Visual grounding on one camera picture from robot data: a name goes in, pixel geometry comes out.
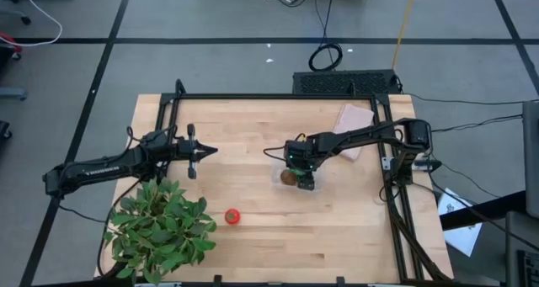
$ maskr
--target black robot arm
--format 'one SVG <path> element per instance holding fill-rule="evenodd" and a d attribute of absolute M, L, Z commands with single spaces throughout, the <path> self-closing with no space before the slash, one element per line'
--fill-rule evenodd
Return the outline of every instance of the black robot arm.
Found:
<path fill-rule="evenodd" d="M 58 165 L 43 176 L 45 192 L 56 198 L 63 198 L 81 186 L 135 177 L 148 180 L 159 174 L 159 163 L 171 161 L 189 161 L 189 178 L 196 178 L 195 163 L 217 152 L 216 148 L 205 146 L 195 140 L 195 127 L 187 127 L 189 139 L 174 137 L 177 141 L 168 143 L 165 132 L 158 130 L 148 133 L 139 141 L 139 145 L 125 149 L 113 157 L 85 162 L 68 162 Z"/>
<path fill-rule="evenodd" d="M 395 136 L 397 126 L 402 126 L 402 139 Z M 286 141 L 284 158 L 286 166 L 301 172 L 298 187 L 313 190 L 315 172 L 324 161 L 346 149 L 385 143 L 398 149 L 399 154 L 387 164 L 385 171 L 393 181 L 410 183 L 412 164 L 419 153 L 430 149 L 429 124 L 423 120 L 401 119 L 347 131 L 340 134 L 322 132 L 307 136 L 304 141 Z"/>

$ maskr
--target red tomato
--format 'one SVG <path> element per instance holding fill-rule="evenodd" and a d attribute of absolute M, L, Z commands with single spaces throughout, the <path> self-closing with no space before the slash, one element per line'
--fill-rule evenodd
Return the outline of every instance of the red tomato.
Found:
<path fill-rule="evenodd" d="M 225 221 L 230 225 L 237 224 L 239 222 L 239 218 L 239 211 L 233 208 L 227 210 L 227 213 L 225 213 Z"/>

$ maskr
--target floor tile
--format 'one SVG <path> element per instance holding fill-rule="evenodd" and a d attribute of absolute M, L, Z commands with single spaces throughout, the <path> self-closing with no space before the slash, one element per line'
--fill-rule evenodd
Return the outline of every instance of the floor tile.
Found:
<path fill-rule="evenodd" d="M 395 38 L 407 2 L 334 0 L 328 36 Z M 328 0 L 318 0 L 324 20 L 327 6 Z M 120 37 L 318 37 L 321 34 L 314 0 L 306 0 L 298 8 L 287 8 L 276 0 L 131 0 L 120 28 Z M 416 0 L 405 37 L 507 38 L 509 33 L 493 0 Z"/>
<path fill-rule="evenodd" d="M 0 81 L 2 86 L 19 86 L 29 91 L 23 102 L 0 100 L 0 120 L 9 121 L 13 131 L 0 160 L 3 286 L 19 284 L 49 204 L 41 176 L 66 157 L 102 51 L 102 45 L 28 49 L 21 61 L 8 67 Z M 71 239 L 69 234 L 58 238 L 63 242 Z M 62 246 L 55 250 L 63 251 Z M 47 275 L 55 278 L 65 273 Z"/>
<path fill-rule="evenodd" d="M 539 11 L 539 4 L 536 0 L 503 1 L 520 37 L 523 39 L 539 38 L 539 20 L 537 20 L 536 15 Z"/>
<path fill-rule="evenodd" d="M 35 0 L 35 3 L 62 24 L 62 38 L 106 38 L 120 1 Z M 13 37 L 54 38 L 58 34 L 58 26 L 26 0 L 21 0 L 18 4 L 4 1 L 0 8 L 23 11 L 32 20 L 32 24 L 26 26 L 14 16 L 0 16 L 0 29 Z"/>

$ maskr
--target wooden tabletop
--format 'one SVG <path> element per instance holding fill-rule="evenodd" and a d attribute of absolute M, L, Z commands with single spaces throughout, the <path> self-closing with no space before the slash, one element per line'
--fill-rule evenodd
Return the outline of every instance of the wooden tabletop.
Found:
<path fill-rule="evenodd" d="M 131 124 L 136 137 L 153 130 L 159 99 L 139 96 Z M 415 117 L 409 96 L 390 101 L 394 120 Z M 262 153 L 301 132 L 332 130 L 344 104 L 371 108 L 359 100 L 181 100 L 179 135 L 194 123 L 197 140 L 219 152 L 198 164 L 196 180 L 187 178 L 187 162 L 172 162 L 168 177 L 187 189 L 186 199 L 207 199 L 207 213 L 218 225 L 210 239 L 217 246 L 201 265 L 184 265 L 164 281 L 212 281 L 221 274 L 225 282 L 334 283 L 337 276 L 347 283 L 398 282 L 387 207 L 378 198 L 383 182 L 376 145 L 363 147 L 355 162 L 328 159 L 312 192 L 280 185 L 284 163 Z M 431 187 L 425 173 L 414 173 L 414 181 Z M 134 182 L 118 181 L 115 198 Z M 434 195 L 410 185 L 408 196 L 419 243 L 452 277 Z M 236 226 L 224 221 L 229 208 L 241 212 Z M 412 278 L 404 239 L 403 245 Z M 104 271 L 114 264 L 110 247 L 102 261 Z"/>

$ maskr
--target black metal frame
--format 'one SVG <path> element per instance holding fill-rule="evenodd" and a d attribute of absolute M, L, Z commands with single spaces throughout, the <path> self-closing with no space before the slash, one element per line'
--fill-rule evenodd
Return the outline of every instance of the black metal frame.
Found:
<path fill-rule="evenodd" d="M 376 94 L 376 95 L 350 96 L 348 94 L 325 95 L 325 94 L 289 94 L 289 93 L 186 93 L 185 90 L 183 89 L 183 86 L 181 86 L 181 82 L 178 80 L 176 82 L 176 93 L 162 93 L 161 94 L 161 99 L 159 102 L 159 109 L 157 111 L 156 130 L 159 128 L 163 128 L 164 115 L 166 112 L 166 108 L 171 103 L 172 103 L 172 109 L 171 109 L 168 127 L 175 124 L 176 119 L 178 118 L 179 101 L 181 99 L 291 99 L 291 100 L 357 99 L 357 100 L 365 100 L 365 101 L 370 102 L 371 111 L 374 113 L 375 124 L 378 124 L 381 122 L 380 114 L 378 111 L 378 104 L 381 104 L 383 107 L 385 120 L 392 121 L 389 98 L 386 94 L 385 95 Z M 382 170 L 382 176 L 384 176 L 384 172 L 382 169 L 382 157 L 387 156 L 386 148 L 382 143 L 377 144 L 377 147 L 378 147 L 378 153 L 380 155 L 380 169 Z M 392 149 L 392 155 L 394 157 L 398 155 L 398 152 L 395 148 Z M 393 193 L 392 193 L 392 185 L 389 184 L 389 182 L 385 178 L 384 178 L 384 186 L 386 190 L 387 208 L 388 208 L 388 211 L 390 211 L 391 205 L 395 205 L 395 201 L 394 201 Z M 415 237 L 414 221 L 413 221 L 412 212 L 410 209 L 410 203 L 408 200 L 407 190 L 405 187 L 402 187 L 399 189 L 399 192 L 401 194 L 401 204 L 403 206 L 404 219 L 406 221 L 408 229 L 410 230 L 410 233 Z M 404 262 L 404 250 L 403 250 L 403 244 L 401 241 L 401 235 L 397 226 L 394 223 L 391 223 L 391 231 L 392 231 L 393 246 L 395 249 L 395 258 L 397 262 L 398 277 L 399 277 L 399 281 L 403 282 L 408 279 L 408 275 L 407 275 L 406 263 Z M 415 278 L 418 280 L 422 280 L 424 279 L 424 276 L 423 276 L 423 268 L 421 266 L 421 262 L 419 261 L 418 257 L 413 251 L 411 251 L 411 254 L 412 254 L 412 259 L 413 259 L 413 264 L 414 264 Z M 286 285 L 292 286 L 292 285 L 304 285 L 304 284 L 286 284 Z M 316 284 L 316 285 L 333 286 L 333 284 Z M 364 284 L 347 284 L 347 285 L 363 286 Z"/>

